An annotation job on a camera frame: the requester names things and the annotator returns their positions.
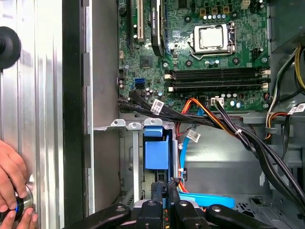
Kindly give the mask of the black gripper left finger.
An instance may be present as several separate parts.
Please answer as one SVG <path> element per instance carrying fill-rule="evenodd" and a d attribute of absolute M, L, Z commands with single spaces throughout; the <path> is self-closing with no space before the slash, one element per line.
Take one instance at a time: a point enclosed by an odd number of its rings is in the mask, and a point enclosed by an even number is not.
<path fill-rule="evenodd" d="M 161 229 L 163 201 L 167 196 L 163 182 L 151 185 L 151 199 L 137 201 L 133 208 L 122 203 L 110 205 L 78 220 L 66 229 Z"/>

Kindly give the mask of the person's left hand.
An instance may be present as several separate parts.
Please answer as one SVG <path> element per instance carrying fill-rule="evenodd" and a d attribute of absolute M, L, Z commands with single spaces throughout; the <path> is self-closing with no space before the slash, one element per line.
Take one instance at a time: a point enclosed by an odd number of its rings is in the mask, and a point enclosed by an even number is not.
<path fill-rule="evenodd" d="M 27 196 L 27 169 L 21 156 L 8 144 L 0 142 L 0 211 L 17 207 L 15 194 Z"/>

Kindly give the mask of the person's right hand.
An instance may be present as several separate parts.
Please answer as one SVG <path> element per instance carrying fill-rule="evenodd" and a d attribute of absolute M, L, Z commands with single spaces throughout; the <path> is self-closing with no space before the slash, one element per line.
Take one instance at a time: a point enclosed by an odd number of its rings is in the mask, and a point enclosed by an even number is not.
<path fill-rule="evenodd" d="M 1 229 L 12 229 L 15 223 L 16 211 L 10 210 L 3 222 L 0 225 Z M 20 222 L 17 225 L 17 229 L 35 229 L 38 221 L 38 214 L 34 212 L 33 208 L 28 208 Z"/>

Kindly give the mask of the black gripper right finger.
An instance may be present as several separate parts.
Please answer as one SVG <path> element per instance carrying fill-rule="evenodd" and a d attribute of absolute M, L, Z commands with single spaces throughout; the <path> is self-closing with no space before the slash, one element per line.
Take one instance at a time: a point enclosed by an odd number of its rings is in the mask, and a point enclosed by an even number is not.
<path fill-rule="evenodd" d="M 203 212 L 194 207 L 193 203 L 181 200 L 177 190 L 178 183 L 171 180 L 168 183 L 168 198 L 171 203 L 176 229 L 209 229 L 210 223 L 220 229 L 273 229 L 274 227 L 256 220 L 244 213 L 237 212 L 223 205 L 208 206 Z"/>

